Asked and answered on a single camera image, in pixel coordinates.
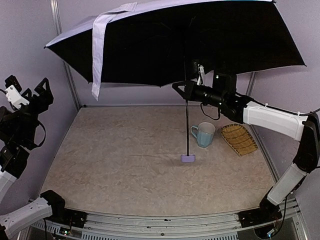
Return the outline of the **lavender folding umbrella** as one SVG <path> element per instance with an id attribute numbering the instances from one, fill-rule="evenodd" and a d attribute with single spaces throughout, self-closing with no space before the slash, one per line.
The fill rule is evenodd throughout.
<path id="1" fill-rule="evenodd" d="M 158 0 L 133 3 L 87 18 L 45 47 L 91 84 L 163 87 L 193 81 L 236 91 L 237 76 L 304 60 L 271 0 Z"/>

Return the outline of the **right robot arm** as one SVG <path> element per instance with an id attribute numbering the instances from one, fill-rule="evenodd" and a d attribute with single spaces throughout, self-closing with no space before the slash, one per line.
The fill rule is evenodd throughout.
<path id="1" fill-rule="evenodd" d="M 272 211 L 303 180 L 320 167 L 320 120 L 315 112 L 290 112 L 259 103 L 232 90 L 217 90 L 182 81 L 172 88 L 186 101 L 216 107 L 234 123 L 246 124 L 271 136 L 263 140 L 279 178 L 260 202 L 260 209 Z"/>

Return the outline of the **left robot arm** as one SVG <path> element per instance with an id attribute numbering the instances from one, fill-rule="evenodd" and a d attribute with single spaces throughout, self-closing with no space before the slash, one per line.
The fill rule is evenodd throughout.
<path id="1" fill-rule="evenodd" d="M 47 111 L 54 101 L 50 83 L 44 78 L 34 90 L 22 90 L 17 78 L 10 75 L 5 79 L 5 94 L 11 109 L 0 108 L 0 197 L 24 172 L 30 151 L 44 143 L 35 143 L 36 130 L 45 126 L 39 121 L 41 113 Z M 9 240 L 18 232 L 39 220 L 59 218 L 65 212 L 65 200 L 53 190 L 40 194 L 31 203 L 0 217 L 0 238 Z"/>

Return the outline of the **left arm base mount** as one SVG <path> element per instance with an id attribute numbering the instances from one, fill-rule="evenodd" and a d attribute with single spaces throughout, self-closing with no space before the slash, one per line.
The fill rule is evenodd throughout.
<path id="1" fill-rule="evenodd" d="M 87 220 L 87 213 L 84 211 L 73 210 L 65 208 L 62 215 L 60 216 L 50 216 L 46 217 L 46 220 L 49 220 L 54 223 L 63 224 L 69 227 L 84 228 L 84 225 Z"/>

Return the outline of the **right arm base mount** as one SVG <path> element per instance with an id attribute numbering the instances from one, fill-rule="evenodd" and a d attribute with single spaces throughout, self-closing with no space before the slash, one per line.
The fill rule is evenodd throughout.
<path id="1" fill-rule="evenodd" d="M 241 227 L 247 228 L 272 222 L 276 219 L 281 219 L 283 216 L 280 210 L 276 210 L 274 213 L 270 213 L 268 211 L 261 210 L 260 208 L 254 208 L 239 212 L 238 217 Z"/>

